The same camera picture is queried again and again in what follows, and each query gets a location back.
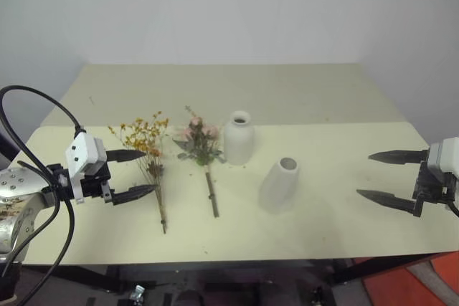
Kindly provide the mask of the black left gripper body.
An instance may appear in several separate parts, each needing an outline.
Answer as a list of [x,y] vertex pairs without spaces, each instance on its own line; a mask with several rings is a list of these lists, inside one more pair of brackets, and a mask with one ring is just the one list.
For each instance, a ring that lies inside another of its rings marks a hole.
[[110,188],[111,179],[108,162],[115,160],[115,151],[108,150],[105,161],[90,163],[84,170],[84,178],[81,180],[84,197],[101,197],[106,203],[114,203],[114,190]]

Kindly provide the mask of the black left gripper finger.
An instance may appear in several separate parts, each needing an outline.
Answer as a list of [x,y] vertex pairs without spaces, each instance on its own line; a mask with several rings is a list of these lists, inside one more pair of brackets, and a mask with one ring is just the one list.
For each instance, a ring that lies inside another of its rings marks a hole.
[[127,149],[120,149],[120,150],[107,150],[106,152],[107,162],[115,161],[118,163],[126,162],[126,161],[133,161],[135,159],[142,158],[146,155],[146,153],[139,151],[139,150],[127,150]]
[[156,185],[140,185],[129,188],[127,191],[122,193],[113,193],[111,196],[111,202],[114,206],[132,202],[143,198],[155,191]]

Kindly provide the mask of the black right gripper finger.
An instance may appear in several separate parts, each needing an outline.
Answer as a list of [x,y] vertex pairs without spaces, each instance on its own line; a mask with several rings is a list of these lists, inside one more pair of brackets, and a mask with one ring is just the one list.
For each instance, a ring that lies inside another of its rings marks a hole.
[[421,163],[427,160],[429,150],[390,150],[373,153],[369,160],[382,163]]
[[420,217],[422,214],[422,203],[401,199],[392,193],[374,190],[357,189],[356,192],[370,201],[373,201],[381,206],[391,209],[405,211],[413,216]]

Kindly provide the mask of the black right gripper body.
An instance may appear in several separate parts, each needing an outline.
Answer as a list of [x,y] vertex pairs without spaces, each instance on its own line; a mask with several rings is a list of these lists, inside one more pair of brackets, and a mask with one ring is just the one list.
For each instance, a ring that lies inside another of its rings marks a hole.
[[421,162],[412,198],[422,203],[422,208],[425,202],[443,204],[457,216],[457,195],[458,179],[452,173],[441,172],[437,177],[430,171],[426,161]]

